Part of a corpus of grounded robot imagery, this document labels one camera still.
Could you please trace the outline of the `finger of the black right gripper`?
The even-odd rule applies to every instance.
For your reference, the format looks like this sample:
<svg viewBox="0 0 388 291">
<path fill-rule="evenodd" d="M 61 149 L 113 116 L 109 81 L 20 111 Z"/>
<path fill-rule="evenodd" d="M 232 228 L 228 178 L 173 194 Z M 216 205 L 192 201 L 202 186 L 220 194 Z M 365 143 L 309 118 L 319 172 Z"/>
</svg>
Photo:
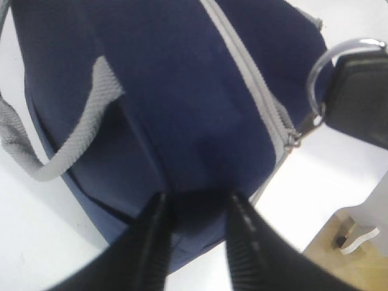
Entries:
<svg viewBox="0 0 388 291">
<path fill-rule="evenodd" d="M 329 127 L 386 149 L 387 53 L 341 56 L 324 103 Z"/>
</svg>

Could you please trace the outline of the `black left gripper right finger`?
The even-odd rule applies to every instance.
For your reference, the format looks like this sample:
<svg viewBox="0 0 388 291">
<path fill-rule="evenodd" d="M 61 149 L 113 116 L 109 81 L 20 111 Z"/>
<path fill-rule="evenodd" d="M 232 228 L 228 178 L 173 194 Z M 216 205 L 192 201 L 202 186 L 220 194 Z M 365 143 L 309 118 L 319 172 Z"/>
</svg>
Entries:
<svg viewBox="0 0 388 291">
<path fill-rule="evenodd" d="M 226 252 L 233 290 L 355 290 L 286 243 L 239 193 L 227 204 Z"/>
</svg>

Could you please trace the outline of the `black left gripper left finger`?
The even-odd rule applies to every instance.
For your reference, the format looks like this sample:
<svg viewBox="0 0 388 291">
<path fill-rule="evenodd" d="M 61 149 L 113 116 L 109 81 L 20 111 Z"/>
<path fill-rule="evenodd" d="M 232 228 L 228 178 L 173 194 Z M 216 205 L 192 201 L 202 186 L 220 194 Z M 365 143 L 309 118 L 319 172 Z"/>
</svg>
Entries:
<svg viewBox="0 0 388 291">
<path fill-rule="evenodd" d="M 169 197 L 157 193 L 111 246 L 53 290 L 164 290 L 175 216 Z"/>
</svg>

